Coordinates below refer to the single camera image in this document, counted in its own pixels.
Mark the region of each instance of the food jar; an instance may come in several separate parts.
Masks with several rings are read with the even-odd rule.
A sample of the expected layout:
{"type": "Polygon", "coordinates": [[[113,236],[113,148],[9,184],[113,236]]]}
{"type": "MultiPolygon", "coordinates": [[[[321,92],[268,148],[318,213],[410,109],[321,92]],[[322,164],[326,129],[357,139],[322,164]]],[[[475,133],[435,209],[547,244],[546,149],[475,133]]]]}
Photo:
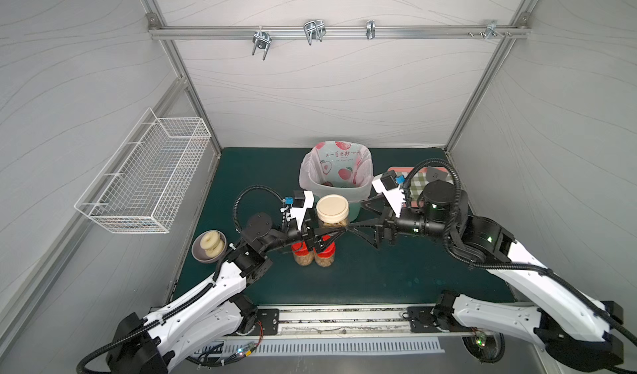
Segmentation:
{"type": "MultiPolygon", "coordinates": [[[[342,195],[329,194],[321,198],[317,203],[318,224],[321,227],[345,227],[349,225],[347,216],[349,214],[349,204],[342,195]]],[[[323,236],[326,242],[329,236],[323,236]]],[[[336,245],[331,243],[328,248],[320,254],[315,254],[314,258],[319,266],[327,267],[334,262],[336,245]]]]}
{"type": "Polygon", "coordinates": [[[294,260],[301,266],[308,266],[314,260],[314,251],[308,251],[305,242],[292,244],[294,260]]]}

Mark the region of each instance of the wire basket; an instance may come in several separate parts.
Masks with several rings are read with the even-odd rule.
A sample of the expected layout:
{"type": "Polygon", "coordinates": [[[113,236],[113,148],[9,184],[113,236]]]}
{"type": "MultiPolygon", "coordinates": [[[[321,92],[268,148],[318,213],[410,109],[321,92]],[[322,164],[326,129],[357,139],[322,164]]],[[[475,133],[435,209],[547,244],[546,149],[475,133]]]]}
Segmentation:
{"type": "Polygon", "coordinates": [[[75,208],[111,233],[168,233],[210,131],[201,118],[158,118],[149,108],[127,139],[75,208]]]}

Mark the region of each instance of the aluminum rail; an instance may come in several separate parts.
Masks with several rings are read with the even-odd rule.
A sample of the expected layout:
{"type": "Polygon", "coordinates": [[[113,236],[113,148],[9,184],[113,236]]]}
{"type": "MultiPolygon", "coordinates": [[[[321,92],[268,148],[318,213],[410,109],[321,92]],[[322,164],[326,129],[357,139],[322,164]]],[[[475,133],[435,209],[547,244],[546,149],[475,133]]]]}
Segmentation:
{"type": "MultiPolygon", "coordinates": [[[[301,26],[232,26],[232,27],[162,27],[150,29],[152,39],[249,39],[256,31],[269,34],[272,39],[306,39],[301,26]]],[[[482,39],[487,26],[375,26],[374,39],[482,39]]],[[[515,26],[496,26],[493,39],[526,38],[531,29],[515,26]]],[[[325,26],[323,39],[368,39],[365,26],[325,26]]]]}
{"type": "MultiPolygon", "coordinates": [[[[525,27],[529,26],[532,11],[533,9],[535,9],[535,6],[538,1],[539,0],[522,0],[517,10],[515,11],[514,16],[511,19],[512,24],[515,24],[518,26],[524,25],[525,27]]],[[[458,143],[458,140],[460,139],[460,135],[462,134],[462,131],[466,127],[467,123],[469,122],[469,119],[473,115],[473,112],[482,101],[482,97],[485,95],[485,93],[489,89],[489,85],[491,85],[491,81],[493,81],[498,70],[500,70],[500,67],[502,67],[502,64],[504,63],[506,56],[511,51],[511,48],[513,48],[514,43],[515,43],[515,39],[502,39],[500,41],[500,44],[498,44],[498,47],[496,48],[496,50],[493,52],[493,56],[491,57],[491,60],[489,61],[487,68],[482,74],[480,81],[478,82],[474,92],[472,93],[471,97],[469,98],[469,101],[467,102],[467,105],[462,111],[462,114],[460,115],[460,118],[458,119],[458,123],[456,123],[456,127],[454,128],[451,135],[449,136],[449,140],[447,141],[447,144],[445,145],[445,151],[447,152],[447,154],[450,154],[452,150],[454,149],[454,147],[456,146],[456,144],[458,143]]]]}

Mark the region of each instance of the jar lid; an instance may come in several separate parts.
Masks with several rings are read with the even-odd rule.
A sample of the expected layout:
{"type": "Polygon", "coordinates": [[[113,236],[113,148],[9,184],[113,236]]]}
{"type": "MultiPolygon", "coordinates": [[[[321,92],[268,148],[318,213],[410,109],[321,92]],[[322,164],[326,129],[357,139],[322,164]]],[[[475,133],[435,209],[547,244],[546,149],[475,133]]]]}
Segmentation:
{"type": "Polygon", "coordinates": [[[329,194],[317,203],[317,215],[325,223],[336,224],[347,218],[350,206],[342,195],[329,194]]]}

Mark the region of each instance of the black cable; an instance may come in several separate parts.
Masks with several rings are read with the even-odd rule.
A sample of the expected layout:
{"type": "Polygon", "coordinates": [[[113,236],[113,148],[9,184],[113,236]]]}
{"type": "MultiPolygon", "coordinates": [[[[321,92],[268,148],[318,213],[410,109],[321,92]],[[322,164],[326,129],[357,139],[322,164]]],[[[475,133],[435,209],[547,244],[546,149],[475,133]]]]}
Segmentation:
{"type": "MultiPolygon", "coordinates": [[[[279,203],[283,204],[283,208],[285,208],[286,204],[283,202],[283,197],[281,197],[281,195],[279,195],[272,188],[269,188],[263,185],[252,185],[252,186],[248,186],[244,188],[241,191],[241,193],[239,193],[239,195],[237,196],[237,199],[235,200],[235,204],[233,205],[233,222],[235,223],[235,229],[237,229],[237,232],[239,233],[241,233],[243,230],[243,227],[241,226],[241,222],[239,222],[239,217],[238,217],[239,203],[241,203],[243,196],[245,196],[246,194],[254,190],[265,190],[266,192],[274,195],[279,200],[279,203]]],[[[281,230],[284,233],[287,232],[287,221],[285,219],[285,212],[281,213],[281,230]]]]}
{"type": "Polygon", "coordinates": [[[493,346],[489,344],[485,345],[484,347],[477,346],[475,344],[475,339],[478,338],[477,336],[463,337],[462,343],[464,344],[464,347],[466,348],[466,350],[480,362],[497,363],[500,360],[502,360],[502,357],[505,355],[505,336],[502,335],[501,333],[498,333],[498,336],[499,336],[500,347],[497,350],[498,352],[494,356],[489,356],[489,352],[492,352],[494,349],[498,347],[498,342],[495,340],[495,337],[487,337],[487,342],[489,344],[491,343],[490,339],[491,338],[493,339],[493,343],[495,344],[493,346]]]}
{"type": "Polygon", "coordinates": [[[606,370],[613,371],[614,373],[619,373],[619,374],[635,374],[635,373],[637,373],[637,371],[626,370],[625,368],[621,368],[621,367],[608,367],[608,368],[606,368],[606,370]]]}
{"type": "MultiPolygon", "coordinates": [[[[201,298],[206,292],[208,292],[211,288],[212,288],[213,284],[212,283],[208,283],[206,284],[205,287],[203,287],[203,289],[201,289],[201,291],[199,291],[197,294],[195,294],[192,298],[188,299],[186,302],[182,303],[181,305],[177,306],[176,308],[170,310],[167,314],[163,315],[162,318],[164,320],[166,319],[170,319],[172,316],[178,314],[179,312],[181,312],[182,310],[186,309],[188,306],[191,306],[193,303],[195,303],[199,298],[201,298]]],[[[148,324],[146,324],[145,326],[143,326],[142,328],[140,328],[137,331],[134,331],[130,334],[128,334],[125,337],[122,337],[116,341],[113,341],[111,343],[108,343],[98,349],[95,349],[93,352],[91,352],[90,354],[84,356],[84,358],[82,360],[80,360],[80,362],[78,363],[78,365],[75,368],[75,371],[77,372],[77,374],[110,374],[109,371],[95,371],[95,370],[91,370],[90,368],[86,368],[86,365],[92,361],[93,359],[95,359],[96,357],[107,353],[109,350],[113,350],[115,349],[118,345],[121,345],[133,338],[139,337],[139,335],[143,334],[145,331],[151,330],[152,328],[157,327],[161,322],[159,320],[155,320],[152,321],[148,324]]]]}
{"type": "Polygon", "coordinates": [[[232,355],[232,356],[228,357],[227,359],[224,359],[223,364],[221,363],[221,361],[216,361],[214,363],[202,362],[202,361],[197,360],[197,359],[195,359],[194,357],[191,357],[191,356],[186,357],[186,360],[191,362],[191,363],[200,364],[201,367],[221,367],[221,366],[227,366],[228,364],[236,363],[236,362],[240,361],[241,359],[243,359],[244,357],[245,356],[241,356],[241,357],[237,358],[236,355],[232,355]]]}
{"type": "Polygon", "coordinates": [[[232,248],[230,248],[230,246],[228,245],[226,247],[226,252],[224,252],[224,254],[219,257],[219,260],[217,261],[217,266],[215,266],[215,273],[212,274],[213,282],[216,282],[217,279],[219,278],[219,273],[221,273],[221,266],[224,264],[224,261],[226,260],[226,257],[228,256],[231,250],[232,248]]]}
{"type": "Polygon", "coordinates": [[[524,263],[494,263],[494,264],[477,263],[477,262],[473,262],[470,259],[467,259],[467,258],[464,258],[464,257],[461,257],[461,256],[457,255],[452,250],[452,246],[451,246],[451,243],[449,241],[449,233],[451,231],[451,228],[453,226],[455,226],[455,223],[456,223],[456,216],[458,215],[458,207],[460,205],[460,195],[462,193],[462,184],[460,182],[460,177],[459,177],[458,172],[456,171],[456,169],[450,163],[448,163],[448,162],[446,162],[444,160],[441,160],[441,159],[425,160],[422,163],[419,163],[416,167],[413,168],[413,170],[411,172],[409,172],[409,175],[407,175],[409,180],[407,178],[405,178],[405,181],[403,183],[403,188],[405,188],[405,184],[406,184],[407,190],[405,191],[405,195],[407,195],[409,193],[409,183],[408,183],[408,181],[410,182],[411,178],[413,178],[413,176],[420,169],[424,168],[425,166],[431,165],[431,164],[435,164],[435,165],[439,165],[439,166],[444,167],[449,172],[449,174],[451,175],[451,178],[453,179],[453,182],[454,182],[454,200],[452,201],[450,215],[449,215],[449,218],[447,219],[447,223],[445,224],[445,228],[444,228],[443,234],[442,234],[443,245],[444,245],[445,251],[449,255],[451,255],[453,258],[457,259],[458,261],[469,265],[470,267],[477,267],[478,269],[529,270],[529,271],[536,271],[536,272],[538,272],[541,275],[547,276],[550,279],[552,279],[553,281],[555,281],[556,283],[560,284],[563,288],[565,288],[567,291],[569,291],[577,299],[579,299],[580,302],[582,302],[588,309],[593,311],[593,313],[595,315],[601,317],[601,319],[603,321],[608,323],[611,328],[617,330],[620,334],[622,334],[630,342],[632,342],[633,345],[637,346],[637,337],[635,337],[633,335],[633,333],[631,333],[624,326],[622,326],[622,324],[620,322],[618,322],[615,319],[613,319],[610,316],[610,314],[608,314],[608,312],[606,310],[603,310],[599,306],[595,305],[589,298],[587,298],[584,294],[582,294],[582,292],[577,290],[577,288],[573,287],[571,284],[569,284],[566,280],[564,280],[563,278],[561,278],[557,274],[554,274],[551,269],[548,269],[547,267],[535,266],[535,265],[524,264],[524,263]]]}

